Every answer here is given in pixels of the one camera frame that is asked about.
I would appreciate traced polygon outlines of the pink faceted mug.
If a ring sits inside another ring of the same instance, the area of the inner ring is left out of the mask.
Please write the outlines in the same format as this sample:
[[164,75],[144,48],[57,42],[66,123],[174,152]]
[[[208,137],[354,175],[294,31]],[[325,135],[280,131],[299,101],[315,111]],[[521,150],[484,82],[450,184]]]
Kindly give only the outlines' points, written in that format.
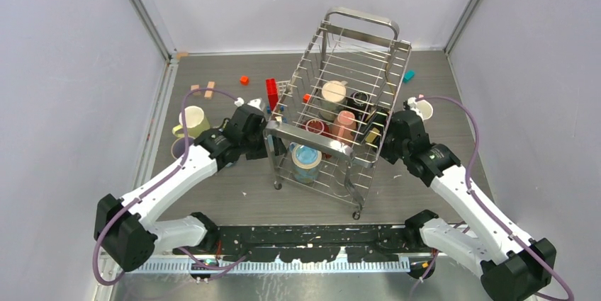
[[432,104],[429,103],[426,99],[425,96],[420,94],[417,98],[416,98],[416,108],[419,110],[419,112],[422,115],[422,119],[424,121],[429,120],[433,114],[434,114],[434,109],[432,107]]

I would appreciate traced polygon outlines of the salmon pink mug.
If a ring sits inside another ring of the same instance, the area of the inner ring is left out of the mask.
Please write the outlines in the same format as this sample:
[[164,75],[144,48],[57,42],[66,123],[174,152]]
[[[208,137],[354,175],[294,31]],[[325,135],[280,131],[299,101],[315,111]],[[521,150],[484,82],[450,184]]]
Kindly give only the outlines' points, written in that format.
[[346,145],[352,146],[356,134],[356,117],[349,110],[342,110],[338,113],[333,126],[332,136]]

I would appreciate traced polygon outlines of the black mug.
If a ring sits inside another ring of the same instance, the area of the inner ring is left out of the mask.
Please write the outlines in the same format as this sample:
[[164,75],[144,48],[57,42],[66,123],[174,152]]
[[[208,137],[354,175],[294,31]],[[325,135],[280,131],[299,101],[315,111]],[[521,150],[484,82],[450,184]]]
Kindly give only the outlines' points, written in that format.
[[347,108],[357,120],[365,121],[371,110],[370,95],[363,91],[355,91],[347,99]]

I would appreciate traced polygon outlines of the pale yellow faceted mug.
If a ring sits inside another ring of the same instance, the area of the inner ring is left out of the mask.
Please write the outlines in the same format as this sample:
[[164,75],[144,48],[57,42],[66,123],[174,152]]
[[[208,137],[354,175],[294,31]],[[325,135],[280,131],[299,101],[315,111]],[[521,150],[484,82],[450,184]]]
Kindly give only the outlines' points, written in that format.
[[204,109],[199,106],[188,106],[184,109],[183,113],[179,114],[179,124],[172,128],[172,134],[177,138],[182,138],[184,136],[184,118],[186,119],[189,137],[196,138],[202,132],[210,129],[210,122]]

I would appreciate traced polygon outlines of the iridescent pink mug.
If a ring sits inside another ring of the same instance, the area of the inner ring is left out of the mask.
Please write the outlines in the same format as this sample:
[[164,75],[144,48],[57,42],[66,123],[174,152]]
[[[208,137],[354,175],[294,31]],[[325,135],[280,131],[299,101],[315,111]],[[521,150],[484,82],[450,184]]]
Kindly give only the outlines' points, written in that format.
[[173,159],[182,157],[188,148],[187,138],[177,138],[171,145],[170,152]]

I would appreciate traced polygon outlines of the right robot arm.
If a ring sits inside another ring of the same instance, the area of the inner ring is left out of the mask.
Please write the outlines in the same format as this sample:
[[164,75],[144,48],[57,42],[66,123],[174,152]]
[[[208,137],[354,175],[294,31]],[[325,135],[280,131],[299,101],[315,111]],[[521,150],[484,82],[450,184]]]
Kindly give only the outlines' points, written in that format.
[[394,112],[381,145],[381,158],[402,160],[410,174],[441,196],[461,216],[473,237],[431,210],[406,219],[405,244],[445,253],[479,278],[492,300],[526,300],[551,282],[556,248],[521,230],[467,177],[459,158],[430,141],[414,110]]

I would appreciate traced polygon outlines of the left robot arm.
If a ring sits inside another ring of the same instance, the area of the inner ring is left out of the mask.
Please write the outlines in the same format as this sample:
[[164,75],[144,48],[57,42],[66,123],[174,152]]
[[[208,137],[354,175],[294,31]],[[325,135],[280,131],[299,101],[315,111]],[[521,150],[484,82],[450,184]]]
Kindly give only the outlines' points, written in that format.
[[265,103],[256,98],[238,106],[221,128],[201,133],[179,159],[139,188],[120,198],[111,194],[96,207],[94,239],[125,272],[149,257],[179,247],[211,253],[218,243],[215,224],[201,212],[161,221],[172,204],[191,188],[244,155],[267,156],[263,140]]

